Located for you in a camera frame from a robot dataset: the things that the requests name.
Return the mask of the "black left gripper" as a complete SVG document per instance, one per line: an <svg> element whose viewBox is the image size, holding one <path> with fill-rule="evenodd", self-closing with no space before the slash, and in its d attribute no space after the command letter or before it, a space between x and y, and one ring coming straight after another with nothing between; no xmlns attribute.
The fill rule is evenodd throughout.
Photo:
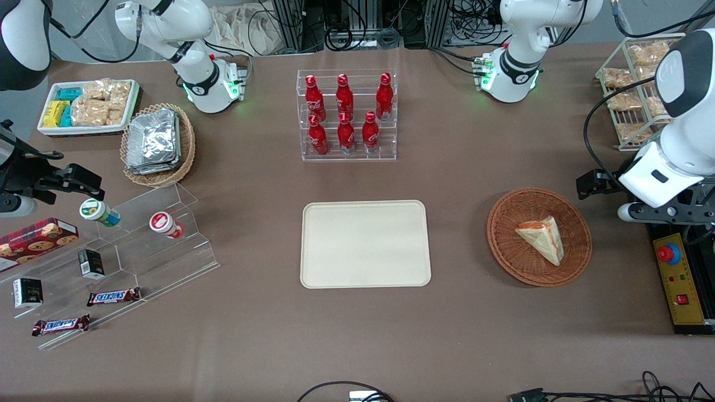
<svg viewBox="0 0 715 402"><path fill-rule="evenodd" d="M579 199L587 199L596 194L611 194L614 190L620 190L621 186L610 171L593 170L592 176L580 176L576 180L576 191ZM689 206L703 206L704 208L714 208L714 178L705 178L695 185L691 185L676 196L679 204Z"/></svg>

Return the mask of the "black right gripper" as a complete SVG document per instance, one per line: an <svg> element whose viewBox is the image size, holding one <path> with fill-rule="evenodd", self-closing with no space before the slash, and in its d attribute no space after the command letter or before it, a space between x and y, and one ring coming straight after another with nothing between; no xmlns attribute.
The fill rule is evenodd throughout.
<svg viewBox="0 0 715 402"><path fill-rule="evenodd" d="M40 152L11 131L13 122L2 121L2 194L23 194L45 204L55 204L56 194L79 193L104 201L102 178L78 164L64 169L51 165L52 160L63 159L61 152Z"/></svg>

